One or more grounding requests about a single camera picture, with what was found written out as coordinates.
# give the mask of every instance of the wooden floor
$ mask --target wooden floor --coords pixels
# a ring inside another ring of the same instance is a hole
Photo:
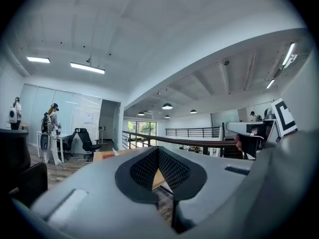
[[[104,146],[104,148],[110,148],[111,144]],[[44,162],[42,158],[38,157],[37,148],[33,145],[28,145],[28,150],[31,158],[31,165],[37,164],[39,162]],[[63,181],[67,177],[71,176],[77,170],[90,164],[91,162],[86,162],[83,154],[74,154],[73,157],[68,155],[69,161],[64,158],[65,162],[60,165],[55,165],[53,156],[50,156],[50,162],[46,164],[48,170],[48,188],[51,189],[59,182]],[[173,211],[173,196],[167,193],[162,188],[158,187],[153,190],[159,197],[159,213],[160,215],[171,224],[172,211]]]

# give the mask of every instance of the black office chair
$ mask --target black office chair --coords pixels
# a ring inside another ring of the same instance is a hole
[[[99,140],[95,140],[96,144],[94,144],[94,145],[92,144],[90,136],[89,136],[89,133],[86,130],[86,128],[79,128],[78,129],[78,135],[79,135],[79,137],[80,137],[80,139],[81,139],[81,141],[83,143],[83,146],[82,146],[83,149],[85,151],[91,152],[90,154],[85,154],[84,155],[84,158],[89,156],[88,159],[87,159],[87,162],[89,162],[89,159],[94,156],[95,150],[101,148],[102,145],[98,144]]]
[[[63,155],[64,155],[64,157],[67,160],[69,160],[69,158],[67,157],[65,151],[70,151],[71,150],[73,138],[75,137],[77,131],[78,131],[78,128],[76,128],[74,130],[73,134],[69,138],[67,138],[66,141],[62,141],[62,143],[63,143]],[[57,146],[58,146],[59,149],[61,149],[60,141],[57,141]]]
[[[4,160],[2,188],[12,198],[30,207],[48,189],[46,165],[42,162],[31,166],[26,146],[26,130],[0,129],[1,156]]]

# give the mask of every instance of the person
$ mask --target person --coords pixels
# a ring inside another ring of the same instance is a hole
[[[14,100],[14,103],[12,104],[11,108],[15,108],[17,112],[17,122],[16,123],[11,123],[11,130],[18,130],[19,125],[21,123],[21,117],[22,117],[22,109],[21,109],[21,104],[20,104],[20,98],[16,97]]]
[[[52,131],[49,133],[50,136],[50,145],[52,146],[52,154],[53,154],[53,159],[54,159],[54,164],[59,165],[62,163],[62,161],[59,159],[58,156],[58,149],[57,149],[57,134],[56,134],[56,128],[61,128],[61,124],[58,123],[58,116],[56,112],[59,110],[58,105],[56,103],[51,104],[51,107],[48,111],[49,117],[51,119],[52,123]],[[50,150],[46,151],[44,153],[44,162],[48,163],[50,159]]]
[[[254,111],[251,111],[250,116],[256,117],[256,122],[261,122],[261,121],[263,121],[263,119],[261,118],[261,116],[255,114]]]

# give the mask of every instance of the ceiling light fixture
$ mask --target ceiling light fixture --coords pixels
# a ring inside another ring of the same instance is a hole
[[[266,89],[270,88],[270,86],[274,83],[274,81],[275,81],[275,79],[272,79],[271,82],[268,84]]]
[[[288,53],[287,53],[287,55],[286,55],[286,58],[285,58],[285,60],[284,60],[284,62],[283,62],[283,66],[285,66],[285,65],[287,64],[288,59],[290,58],[292,52],[294,51],[295,45],[296,45],[295,43],[292,43],[292,44],[290,45],[290,48],[289,48]]]
[[[170,110],[170,109],[173,109],[173,106],[171,106],[171,104],[169,103],[165,103],[162,107],[162,109],[164,110]]]
[[[26,57],[31,62],[42,62],[42,63],[50,63],[48,58],[35,58],[35,57]]]
[[[71,67],[78,68],[78,69],[83,69],[83,70],[88,70],[91,72],[99,73],[99,74],[105,74],[105,70],[91,67],[91,66],[85,66],[81,64],[76,64],[76,63],[70,63]]]

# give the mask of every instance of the office chair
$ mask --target office chair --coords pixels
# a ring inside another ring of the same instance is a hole
[[[48,189],[47,168],[42,162],[31,166],[26,130],[0,129],[1,154],[5,177],[2,186],[8,195],[30,207]]]
[[[67,142],[62,141],[62,143],[63,143],[63,155],[64,155],[64,157],[65,157],[67,160],[69,160],[69,158],[67,157],[65,151],[66,151],[66,150],[67,150],[67,151],[70,151],[70,150],[71,150],[73,138],[75,137],[75,135],[76,135],[76,133],[77,133],[77,130],[78,130],[78,128],[76,128],[76,129],[74,130],[73,134],[67,139]],[[60,141],[57,141],[57,146],[58,146],[59,149],[61,148],[61,146],[60,146]]]
[[[91,139],[90,139],[90,135],[88,133],[88,131],[86,130],[86,128],[78,128],[78,135],[83,143],[83,149],[85,151],[89,151],[91,152],[90,154],[85,154],[84,158],[86,158],[88,156],[87,162],[89,162],[89,159],[91,157],[93,157],[95,150],[99,149],[102,147],[101,144],[98,144],[99,140],[95,140],[96,144],[92,144]]]

